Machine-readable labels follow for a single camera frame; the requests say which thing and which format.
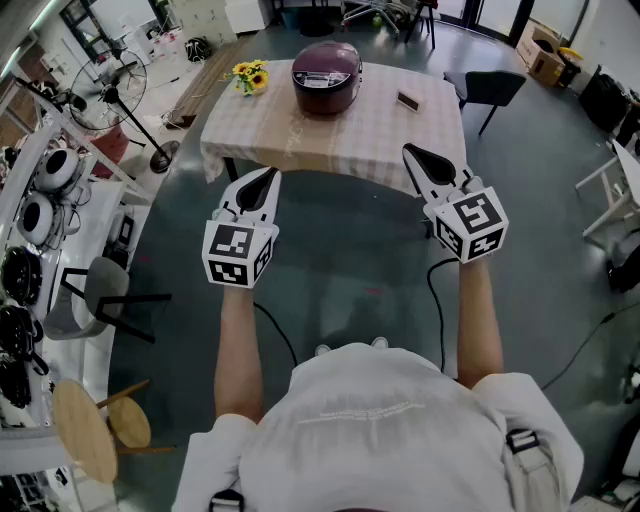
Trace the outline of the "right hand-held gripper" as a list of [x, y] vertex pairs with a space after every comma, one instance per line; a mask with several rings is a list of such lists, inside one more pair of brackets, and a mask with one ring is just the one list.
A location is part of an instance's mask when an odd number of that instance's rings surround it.
[[500, 249], [509, 226], [493, 187], [485, 187], [470, 170], [457, 170], [447, 158], [406, 143], [402, 158], [416, 191], [424, 200], [443, 200], [426, 206], [432, 233], [461, 263]]

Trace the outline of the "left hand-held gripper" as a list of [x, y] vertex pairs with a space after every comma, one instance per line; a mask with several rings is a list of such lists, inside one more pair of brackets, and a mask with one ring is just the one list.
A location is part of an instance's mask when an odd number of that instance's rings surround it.
[[201, 257], [210, 283], [252, 289], [273, 258], [282, 173], [251, 171], [225, 190], [206, 222]]

